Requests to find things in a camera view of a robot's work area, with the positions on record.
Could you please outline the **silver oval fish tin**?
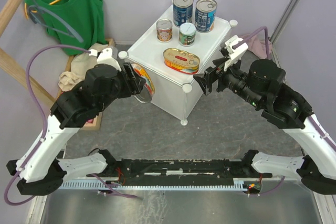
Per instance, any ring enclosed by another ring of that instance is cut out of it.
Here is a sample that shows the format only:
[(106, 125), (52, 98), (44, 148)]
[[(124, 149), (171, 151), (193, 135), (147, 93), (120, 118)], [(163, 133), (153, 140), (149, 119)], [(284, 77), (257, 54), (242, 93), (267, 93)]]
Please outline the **silver oval fish tin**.
[(146, 70), (137, 63), (131, 63), (134, 71), (145, 80), (142, 91), (135, 95), (135, 98), (141, 103), (150, 103), (155, 94), (154, 84)]

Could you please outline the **red oval sardine tin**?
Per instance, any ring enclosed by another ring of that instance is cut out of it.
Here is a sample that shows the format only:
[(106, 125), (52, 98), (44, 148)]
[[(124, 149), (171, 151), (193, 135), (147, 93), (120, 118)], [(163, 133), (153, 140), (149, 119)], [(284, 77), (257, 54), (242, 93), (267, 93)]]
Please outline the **red oval sardine tin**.
[(163, 51), (164, 64), (181, 73), (195, 74), (199, 70), (200, 59), (195, 54), (177, 48)]

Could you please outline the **white cube cabinet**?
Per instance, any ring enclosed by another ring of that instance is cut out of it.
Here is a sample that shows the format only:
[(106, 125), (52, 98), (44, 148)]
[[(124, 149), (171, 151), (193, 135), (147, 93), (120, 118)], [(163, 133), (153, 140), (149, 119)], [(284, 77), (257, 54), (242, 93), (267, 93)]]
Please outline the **white cube cabinet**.
[(127, 50), (119, 52), (120, 59), (135, 62), (150, 76), (155, 88), (152, 104), (181, 121), (188, 123), (187, 117), (194, 109), (203, 92), (190, 74), (178, 72), (164, 64), (163, 51), (177, 48), (195, 54), (200, 59), (199, 73), (220, 58), (220, 47), (231, 37), (232, 27), (222, 18), (215, 18), (214, 28), (208, 33), (197, 33), (195, 43), (184, 47), (179, 43), (179, 28), (173, 26), (173, 38), (160, 42), (156, 35), (156, 24), (152, 26)]

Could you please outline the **white lid green jar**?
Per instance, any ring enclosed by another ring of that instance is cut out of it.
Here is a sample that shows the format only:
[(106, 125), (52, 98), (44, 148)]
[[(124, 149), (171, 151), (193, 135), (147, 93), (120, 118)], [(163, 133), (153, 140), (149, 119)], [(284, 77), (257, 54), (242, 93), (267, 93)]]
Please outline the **white lid green jar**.
[(179, 28), (179, 43), (182, 46), (191, 46), (195, 41), (196, 27), (192, 23), (183, 23)]

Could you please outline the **small pink label can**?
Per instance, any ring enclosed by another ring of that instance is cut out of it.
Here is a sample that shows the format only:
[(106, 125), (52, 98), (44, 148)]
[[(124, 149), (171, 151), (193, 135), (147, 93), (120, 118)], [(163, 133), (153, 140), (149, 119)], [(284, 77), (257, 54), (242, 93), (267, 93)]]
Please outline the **small pink label can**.
[(169, 19), (159, 19), (156, 22), (156, 36), (160, 42), (169, 42), (173, 37), (172, 22)]

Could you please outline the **blue white label can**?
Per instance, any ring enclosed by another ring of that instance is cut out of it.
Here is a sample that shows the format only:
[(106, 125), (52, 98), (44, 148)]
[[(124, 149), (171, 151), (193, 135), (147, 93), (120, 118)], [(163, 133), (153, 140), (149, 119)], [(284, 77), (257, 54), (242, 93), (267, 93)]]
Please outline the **blue white label can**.
[(195, 27), (201, 33), (212, 31), (217, 11), (215, 0), (198, 0), (195, 8)]

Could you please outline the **tall blue label can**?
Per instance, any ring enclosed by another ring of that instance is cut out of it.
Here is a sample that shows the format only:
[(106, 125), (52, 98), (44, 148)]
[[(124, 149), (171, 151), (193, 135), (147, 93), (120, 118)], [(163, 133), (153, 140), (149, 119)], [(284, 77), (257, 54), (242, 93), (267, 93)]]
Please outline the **tall blue label can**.
[(173, 23), (180, 27), (184, 23), (192, 22), (194, 0), (172, 0)]

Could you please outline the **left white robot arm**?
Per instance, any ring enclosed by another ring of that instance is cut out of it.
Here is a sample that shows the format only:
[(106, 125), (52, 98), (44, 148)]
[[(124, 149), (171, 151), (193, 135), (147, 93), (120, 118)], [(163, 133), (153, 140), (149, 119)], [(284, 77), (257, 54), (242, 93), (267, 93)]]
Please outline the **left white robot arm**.
[(135, 65), (123, 63), (120, 69), (98, 64), (86, 72), (85, 79), (63, 92), (50, 109), (47, 128), (21, 159), (7, 163), (9, 173), (18, 175), (21, 195), (46, 196), (62, 183), (89, 174), (112, 176), (118, 165), (107, 150), (91, 156), (59, 160), (57, 155), (87, 121), (96, 117), (114, 100), (139, 94), (146, 80)]

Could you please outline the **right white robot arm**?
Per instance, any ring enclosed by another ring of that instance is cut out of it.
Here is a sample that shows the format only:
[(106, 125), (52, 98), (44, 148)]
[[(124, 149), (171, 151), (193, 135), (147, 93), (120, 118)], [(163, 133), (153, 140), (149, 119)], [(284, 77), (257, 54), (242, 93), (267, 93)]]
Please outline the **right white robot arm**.
[(297, 91), (284, 83), (286, 72), (273, 61), (254, 61), (248, 72), (240, 64), (224, 68), (224, 61), (216, 60), (216, 67), (195, 74), (194, 80), (203, 93), (232, 91), (270, 124), (291, 136), (304, 154), (297, 157), (270, 155), (249, 150), (241, 164), (246, 177), (269, 173), (300, 180), (308, 189), (322, 195), (335, 194), (335, 141), (319, 123), (311, 105)]

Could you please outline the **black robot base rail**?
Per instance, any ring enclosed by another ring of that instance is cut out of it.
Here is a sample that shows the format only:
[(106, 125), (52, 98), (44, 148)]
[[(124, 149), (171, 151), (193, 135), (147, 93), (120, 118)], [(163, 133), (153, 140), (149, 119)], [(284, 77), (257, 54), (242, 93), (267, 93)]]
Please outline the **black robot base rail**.
[(101, 178), (115, 177), (124, 186), (226, 186), (234, 179), (271, 178), (246, 162), (229, 159), (122, 159), (108, 166)]

